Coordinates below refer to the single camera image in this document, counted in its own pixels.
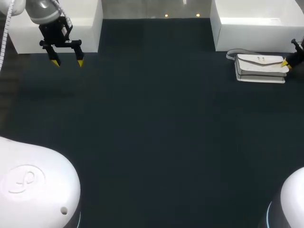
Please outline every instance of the dark carpet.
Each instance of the dark carpet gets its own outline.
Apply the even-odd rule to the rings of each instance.
[[[241,83],[225,55],[209,19],[104,20],[82,69],[31,55],[1,134],[74,164],[83,228],[256,228],[304,166],[303,71]]]

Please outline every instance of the cable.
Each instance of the cable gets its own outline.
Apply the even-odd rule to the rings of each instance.
[[[66,18],[68,27],[71,28],[73,25],[72,25],[71,19],[67,16],[67,13],[65,12],[65,10],[62,8],[62,6],[56,0],[51,0],[51,1],[57,7],[57,9],[63,13],[63,15]]]
[[[9,4],[9,11],[6,16],[5,27],[4,27],[3,37],[2,37],[1,51],[0,51],[0,71],[2,69],[3,60],[4,60],[4,56],[5,56],[6,42],[7,42],[7,38],[9,35],[10,20],[11,20],[11,15],[13,12],[14,3],[15,3],[15,0],[11,0],[11,2]]]

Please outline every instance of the white box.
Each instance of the white box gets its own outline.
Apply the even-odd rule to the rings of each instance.
[[[304,14],[295,0],[212,0],[216,51],[295,52],[304,37]]]
[[[71,40],[82,40],[83,52],[98,52],[101,26],[103,22],[103,8],[101,0],[59,0],[71,18],[73,29]],[[43,36],[39,25],[34,24],[26,11],[12,17],[9,36],[19,54],[46,53],[39,45]],[[71,48],[55,48],[58,53],[72,53]]]

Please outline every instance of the logo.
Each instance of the logo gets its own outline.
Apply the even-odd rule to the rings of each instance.
[[[0,191],[11,200],[29,200],[35,197],[45,184],[45,175],[33,165],[21,165],[11,169],[1,181]]]

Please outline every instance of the small hole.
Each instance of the small hole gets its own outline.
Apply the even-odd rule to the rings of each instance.
[[[67,208],[62,207],[62,208],[60,209],[60,211],[61,211],[61,214],[67,215]]]

